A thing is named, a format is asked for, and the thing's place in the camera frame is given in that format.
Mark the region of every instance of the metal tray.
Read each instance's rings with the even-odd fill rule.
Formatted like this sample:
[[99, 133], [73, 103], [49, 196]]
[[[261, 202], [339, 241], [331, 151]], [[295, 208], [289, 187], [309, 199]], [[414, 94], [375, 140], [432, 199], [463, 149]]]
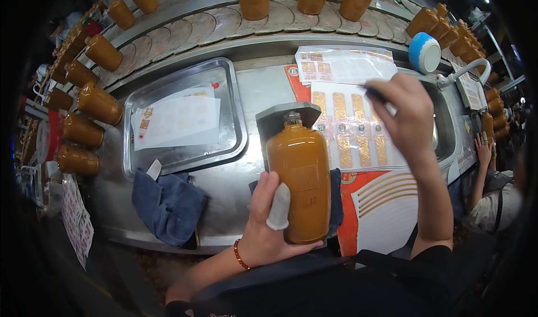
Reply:
[[[135, 152], [131, 128], [134, 112], [175, 92], [214, 83], [219, 84], [215, 98], [221, 99], [218, 144], [160, 147]], [[190, 170], [237, 156], [248, 140], [235, 71], [227, 58], [204, 61], [137, 89], [125, 101], [123, 119], [123, 174], [130, 182], [135, 179], [138, 167], [149, 168], [155, 159], [163, 166], [160, 175]]]

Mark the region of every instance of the white faucet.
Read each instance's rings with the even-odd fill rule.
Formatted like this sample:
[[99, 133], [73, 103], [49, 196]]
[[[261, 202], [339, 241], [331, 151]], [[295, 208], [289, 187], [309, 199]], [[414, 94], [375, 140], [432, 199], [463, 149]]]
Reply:
[[449, 74], [448, 77], [445, 77], [442, 74], [437, 74], [435, 76], [435, 80], [437, 81], [437, 86], [439, 88], [448, 87], [449, 85], [452, 85], [454, 82], [456, 82], [457, 78], [461, 77], [463, 74], [467, 73], [468, 71], [480, 65], [486, 66], [486, 70], [482, 73], [482, 75], [479, 78], [480, 83], [482, 85], [485, 85], [486, 80], [490, 77], [491, 64], [486, 59], [480, 58], [480, 59], [476, 59], [470, 62], [467, 66], [463, 67], [461, 70], [455, 73]]

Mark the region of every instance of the faucet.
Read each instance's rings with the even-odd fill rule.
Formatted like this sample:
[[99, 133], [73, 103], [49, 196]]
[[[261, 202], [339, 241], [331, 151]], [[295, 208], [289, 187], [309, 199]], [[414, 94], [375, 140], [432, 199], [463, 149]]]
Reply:
[[461, 77], [463, 74], [467, 73], [471, 69], [478, 67], [480, 65], [486, 66], [486, 70], [482, 73], [482, 75], [479, 78], [481, 85], [485, 85], [486, 80], [490, 77], [491, 64], [486, 59], [480, 58], [480, 59], [476, 59], [470, 62], [467, 66], [463, 67], [461, 70], [455, 73], [449, 74], [448, 77], [445, 77], [442, 74], [437, 74], [435, 76], [435, 80], [437, 81], [437, 86], [439, 88], [448, 87], [449, 85], [452, 85], [454, 82], [456, 82], [457, 78]]

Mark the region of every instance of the bracelet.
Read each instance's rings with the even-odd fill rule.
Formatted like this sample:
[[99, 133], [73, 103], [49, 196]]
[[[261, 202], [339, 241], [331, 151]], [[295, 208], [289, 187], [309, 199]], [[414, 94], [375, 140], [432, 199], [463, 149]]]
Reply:
[[237, 245], [239, 245], [239, 240], [241, 239], [237, 239], [235, 241], [235, 243], [233, 244], [233, 252], [236, 254], [236, 259], [239, 261], [239, 263], [243, 266], [243, 268], [245, 268], [246, 270], [251, 270], [252, 268], [247, 266], [245, 264], [245, 262], [243, 262], [243, 260], [241, 260], [241, 258], [239, 257], [239, 252], [237, 251]]

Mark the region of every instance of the left hand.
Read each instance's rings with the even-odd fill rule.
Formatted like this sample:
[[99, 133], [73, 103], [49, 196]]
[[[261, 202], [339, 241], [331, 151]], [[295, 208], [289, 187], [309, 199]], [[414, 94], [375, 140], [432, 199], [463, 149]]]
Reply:
[[476, 146], [480, 166], [487, 168], [491, 160], [491, 149], [493, 148], [493, 143], [484, 143], [482, 135], [477, 133], [476, 139], [474, 140], [474, 145]]
[[237, 250], [249, 267], [259, 267], [308, 253], [323, 241], [291, 245], [284, 241], [284, 231], [275, 231], [265, 223], [271, 211], [273, 196], [279, 185], [278, 174], [263, 172], [250, 202], [250, 216]]

